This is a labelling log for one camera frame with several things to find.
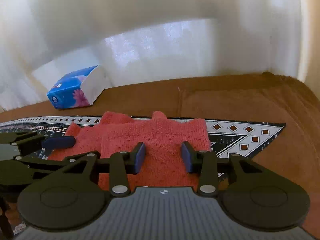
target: brown fabric surface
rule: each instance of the brown fabric surface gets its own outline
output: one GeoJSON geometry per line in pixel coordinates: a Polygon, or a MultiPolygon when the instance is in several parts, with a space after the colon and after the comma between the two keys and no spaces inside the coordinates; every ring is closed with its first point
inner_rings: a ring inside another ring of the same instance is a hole
{"type": "Polygon", "coordinates": [[[236,75],[176,79],[105,90],[93,106],[55,110],[50,102],[0,113],[0,122],[46,115],[102,115],[105,111],[151,116],[286,122],[287,127],[254,161],[307,190],[311,210],[304,228],[320,237],[320,102],[289,77],[236,75]]]}
{"type": "Polygon", "coordinates": [[[308,192],[311,209],[303,227],[320,237],[319,101],[291,78],[252,76],[249,82],[246,89],[221,85],[207,91],[184,91],[180,113],[185,117],[286,122],[284,131],[253,160],[308,192]],[[269,82],[260,83],[262,78],[269,82]],[[253,83],[258,88],[251,88],[253,83]]]}

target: pink cloth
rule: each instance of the pink cloth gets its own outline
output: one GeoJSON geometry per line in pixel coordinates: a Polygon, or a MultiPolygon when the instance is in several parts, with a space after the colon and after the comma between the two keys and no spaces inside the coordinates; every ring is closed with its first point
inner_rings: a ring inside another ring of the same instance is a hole
{"type": "MultiPolygon", "coordinates": [[[[108,158],[118,151],[131,151],[138,142],[146,145],[146,156],[141,171],[128,175],[132,190],[136,186],[196,186],[198,175],[188,174],[180,157],[183,141],[189,141],[196,150],[208,150],[206,123],[203,119],[179,123],[167,119],[159,111],[147,121],[134,120],[125,114],[106,112],[100,123],[80,128],[72,123],[66,135],[76,137],[74,147],[54,151],[49,159],[62,160],[65,156],[99,151],[108,158]]],[[[99,186],[108,190],[108,174],[101,174],[99,186]]]]}

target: tissue box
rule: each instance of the tissue box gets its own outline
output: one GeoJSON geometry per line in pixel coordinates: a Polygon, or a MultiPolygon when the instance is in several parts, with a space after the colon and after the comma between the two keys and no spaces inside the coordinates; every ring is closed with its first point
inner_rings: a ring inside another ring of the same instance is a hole
{"type": "Polygon", "coordinates": [[[64,75],[47,96],[56,109],[90,106],[105,88],[105,71],[97,65],[64,75]]]}

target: logo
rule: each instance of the logo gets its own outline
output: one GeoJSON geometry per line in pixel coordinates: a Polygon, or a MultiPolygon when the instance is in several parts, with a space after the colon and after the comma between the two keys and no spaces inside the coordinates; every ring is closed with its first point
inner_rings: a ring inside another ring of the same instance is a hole
{"type": "Polygon", "coordinates": [[[163,195],[165,195],[165,194],[168,194],[168,193],[169,193],[169,191],[168,191],[168,190],[166,190],[166,189],[163,189],[163,190],[160,190],[160,193],[161,193],[161,194],[163,194],[163,195]]]}
{"type": "Polygon", "coordinates": [[[52,97],[52,102],[58,103],[58,99],[56,97],[52,97]]]}

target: circular base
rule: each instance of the circular base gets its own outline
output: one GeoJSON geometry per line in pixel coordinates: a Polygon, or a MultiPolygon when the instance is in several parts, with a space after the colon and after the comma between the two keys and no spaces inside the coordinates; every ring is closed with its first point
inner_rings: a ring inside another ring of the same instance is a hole
{"type": "Polygon", "coordinates": [[[18,209],[30,224],[47,230],[65,230],[95,219],[105,206],[104,192],[79,174],[47,176],[25,188],[18,209]]]}
{"type": "Polygon", "coordinates": [[[266,181],[248,179],[231,184],[221,195],[226,214],[257,230],[279,231],[300,225],[310,207],[308,194],[284,178],[269,179],[268,185],[266,181]]]}

